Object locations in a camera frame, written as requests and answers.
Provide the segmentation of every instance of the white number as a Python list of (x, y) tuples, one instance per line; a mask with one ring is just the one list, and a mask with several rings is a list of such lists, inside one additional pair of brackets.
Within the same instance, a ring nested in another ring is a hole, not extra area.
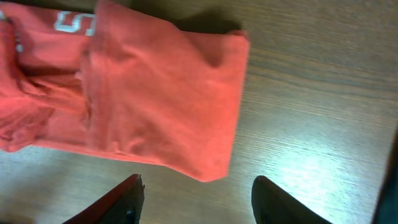
[(90, 28), (88, 30), (86, 30), (86, 35), (94, 35), (94, 31), (95, 31), (95, 15), (93, 14), (79, 14), (76, 15), (73, 20), (72, 20), (72, 26), (69, 25), (64, 25), (62, 24), (65, 21), (65, 17), (66, 15), (68, 15), (70, 12), (69, 11), (60, 11), (58, 13), (58, 19), (54, 24), (54, 28), (55, 30), (59, 30), (59, 31), (64, 31), (64, 32), (77, 32), (78, 30), (80, 30), (81, 28), (81, 19), (83, 17), (90, 17), (93, 18), (93, 20), (91, 21), (91, 25)]

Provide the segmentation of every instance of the red t-shirt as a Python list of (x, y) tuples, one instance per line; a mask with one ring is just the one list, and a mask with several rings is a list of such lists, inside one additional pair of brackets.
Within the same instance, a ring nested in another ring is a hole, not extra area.
[(228, 173), (249, 42), (98, 1), (95, 16), (0, 3), (0, 148), (29, 144)]

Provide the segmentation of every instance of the wooden surface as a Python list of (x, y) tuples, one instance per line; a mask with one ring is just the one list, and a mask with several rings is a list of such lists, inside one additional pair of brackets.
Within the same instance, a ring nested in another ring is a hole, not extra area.
[[(34, 4), (90, 11), (95, 1)], [(396, 1), (131, 6), (185, 30), (223, 32), (236, 21), (248, 31), (252, 49), (229, 176), (204, 184), (164, 167), (32, 147), (0, 152), (0, 220), (61, 223), (138, 173), (146, 184), (143, 224), (254, 223), (257, 175), (332, 223), (370, 222), (398, 119)]]

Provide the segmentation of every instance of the folded shirt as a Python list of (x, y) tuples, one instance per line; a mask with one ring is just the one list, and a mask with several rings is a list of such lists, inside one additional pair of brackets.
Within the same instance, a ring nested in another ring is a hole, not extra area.
[(43, 146), (228, 173), (249, 42), (99, 0), (95, 15), (0, 3), (0, 148)]

